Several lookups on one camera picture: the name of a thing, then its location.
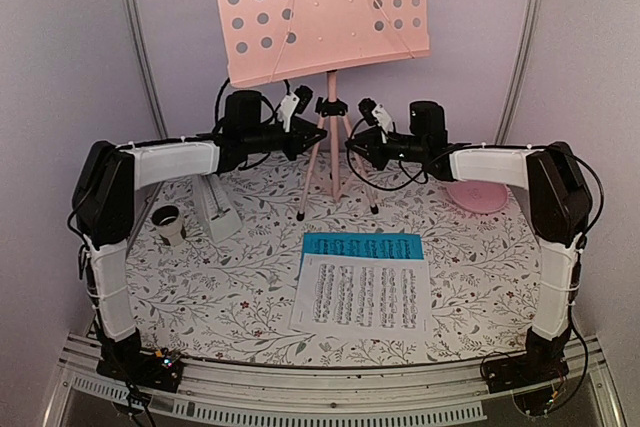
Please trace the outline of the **pink music stand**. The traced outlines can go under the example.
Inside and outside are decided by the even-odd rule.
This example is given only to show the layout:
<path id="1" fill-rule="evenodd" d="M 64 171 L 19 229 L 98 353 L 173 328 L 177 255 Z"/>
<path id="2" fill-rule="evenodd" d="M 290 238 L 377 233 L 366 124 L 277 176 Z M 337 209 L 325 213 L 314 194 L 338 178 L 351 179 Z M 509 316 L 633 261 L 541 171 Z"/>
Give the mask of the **pink music stand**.
<path id="1" fill-rule="evenodd" d="M 217 0 L 230 83 L 313 74 L 337 100 L 340 70 L 430 53 L 427 0 Z"/>

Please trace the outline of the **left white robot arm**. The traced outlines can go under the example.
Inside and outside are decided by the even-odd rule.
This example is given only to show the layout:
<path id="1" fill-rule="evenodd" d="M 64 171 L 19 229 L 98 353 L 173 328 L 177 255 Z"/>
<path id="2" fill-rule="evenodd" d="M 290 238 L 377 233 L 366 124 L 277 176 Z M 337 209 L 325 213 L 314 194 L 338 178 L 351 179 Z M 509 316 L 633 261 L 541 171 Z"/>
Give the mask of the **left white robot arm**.
<path id="1" fill-rule="evenodd" d="M 276 120 L 261 121 L 262 96 L 236 91 L 225 116 L 209 133 L 117 146 L 95 142 L 72 197 L 72 217 L 90 255 L 89 283 L 104 336 L 123 342 L 139 336 L 126 282 L 126 250 L 134 226 L 135 194 L 142 188 L 193 175 L 236 170 L 249 156 L 281 152 L 289 160 L 327 133 L 302 118 L 313 97 L 306 86 L 284 97 Z"/>

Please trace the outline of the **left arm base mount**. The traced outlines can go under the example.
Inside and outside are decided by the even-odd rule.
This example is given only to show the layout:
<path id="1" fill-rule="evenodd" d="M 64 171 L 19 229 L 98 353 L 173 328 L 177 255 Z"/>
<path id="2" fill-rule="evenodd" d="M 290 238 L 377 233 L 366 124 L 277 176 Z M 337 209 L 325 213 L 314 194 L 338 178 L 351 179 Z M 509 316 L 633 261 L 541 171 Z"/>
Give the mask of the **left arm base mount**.
<path id="1" fill-rule="evenodd" d="M 121 342 L 101 341 L 101 359 L 97 373 L 133 387 L 146 387 L 176 393 L 184 364 L 177 351 L 167 348 L 153 353 L 141 349 L 140 341 L 132 336 Z"/>

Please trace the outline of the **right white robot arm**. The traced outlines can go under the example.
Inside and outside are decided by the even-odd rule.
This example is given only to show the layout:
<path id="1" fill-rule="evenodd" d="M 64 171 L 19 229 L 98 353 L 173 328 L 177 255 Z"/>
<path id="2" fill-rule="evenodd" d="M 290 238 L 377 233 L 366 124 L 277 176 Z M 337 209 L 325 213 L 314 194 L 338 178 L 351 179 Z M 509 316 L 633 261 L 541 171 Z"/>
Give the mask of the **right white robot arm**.
<path id="1" fill-rule="evenodd" d="M 346 149 L 382 171 L 391 161 L 421 167 L 442 182 L 488 182 L 529 196 L 531 225 L 541 251 L 537 312 L 530 337 L 556 341 L 570 332 L 569 308 L 579 288 L 580 256 L 590 229 L 593 199 L 578 158 L 564 142 L 545 146 L 454 144 L 442 106 L 410 105 L 410 131 L 398 133 L 388 112 L 370 98 L 358 109 L 368 128 L 353 132 Z"/>

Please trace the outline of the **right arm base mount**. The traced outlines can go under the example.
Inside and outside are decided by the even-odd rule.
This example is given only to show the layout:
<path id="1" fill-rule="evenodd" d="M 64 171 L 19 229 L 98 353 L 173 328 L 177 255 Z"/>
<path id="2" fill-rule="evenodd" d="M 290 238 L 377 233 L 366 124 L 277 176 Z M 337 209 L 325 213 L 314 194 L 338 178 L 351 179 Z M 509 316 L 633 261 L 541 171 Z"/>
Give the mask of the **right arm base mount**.
<path id="1" fill-rule="evenodd" d="M 480 366 L 490 393 L 559 380 L 568 373 L 563 349 L 540 345 L 528 346 L 523 354 L 498 354 L 491 360 L 483 360 Z"/>

